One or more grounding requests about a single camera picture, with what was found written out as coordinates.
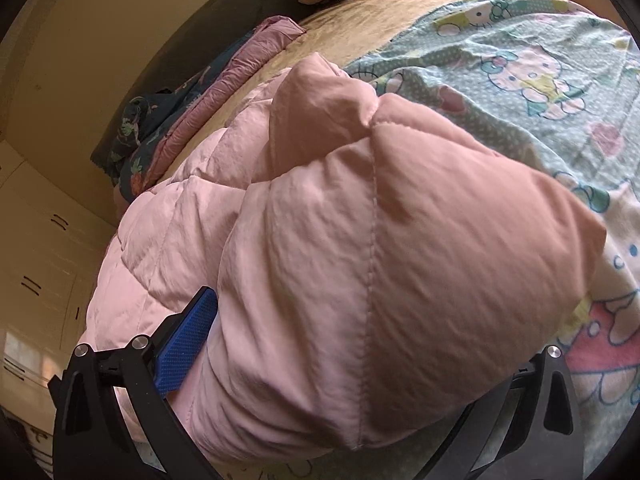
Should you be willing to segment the pink quilted jacket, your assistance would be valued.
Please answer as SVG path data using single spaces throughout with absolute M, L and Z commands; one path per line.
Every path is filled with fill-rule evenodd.
M 538 352 L 605 237 L 557 180 L 312 54 L 128 207 L 81 339 L 121 347 L 209 286 L 169 400 L 211 462 L 374 448 Z

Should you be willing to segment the dark grey headboard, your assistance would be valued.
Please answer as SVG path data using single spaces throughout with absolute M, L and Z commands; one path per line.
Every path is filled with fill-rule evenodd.
M 111 161 L 125 105 L 135 96 L 175 89 L 212 62 L 234 40 L 265 18 L 284 15 L 300 22 L 310 14 L 298 0 L 208 0 L 163 44 L 127 91 L 91 154 L 91 161 L 115 181 L 122 166 Z

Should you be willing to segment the beige bed sheet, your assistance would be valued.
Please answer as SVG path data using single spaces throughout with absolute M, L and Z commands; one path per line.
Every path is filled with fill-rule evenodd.
M 418 18 L 459 0 L 349 0 L 303 21 L 306 32 L 274 56 L 208 118 L 160 177 L 166 180 L 208 136 L 228 122 L 247 93 L 311 53 L 343 67 L 384 46 Z

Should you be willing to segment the cream wardrobe with drawers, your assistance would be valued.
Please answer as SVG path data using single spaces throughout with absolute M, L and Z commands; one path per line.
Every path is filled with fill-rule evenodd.
M 48 382 L 85 330 L 113 233 L 1 144 L 1 413 L 45 474 L 55 419 Z

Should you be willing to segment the teal cartoon print blanket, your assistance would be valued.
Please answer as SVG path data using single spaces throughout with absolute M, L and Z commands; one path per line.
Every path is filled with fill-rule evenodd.
M 561 348 L 597 467 L 639 403 L 639 53 L 623 29 L 561 0 L 463 0 L 342 70 L 424 105 L 557 180 L 604 225 Z M 442 418 L 394 443 L 315 457 L 323 479 L 407 479 Z

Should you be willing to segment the purple and teal comforter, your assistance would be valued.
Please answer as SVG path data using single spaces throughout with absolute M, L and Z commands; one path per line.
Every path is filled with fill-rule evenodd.
M 115 202 L 127 206 L 152 188 L 222 104 L 304 33 L 292 18 L 266 18 L 174 90 L 132 98 L 103 164 Z

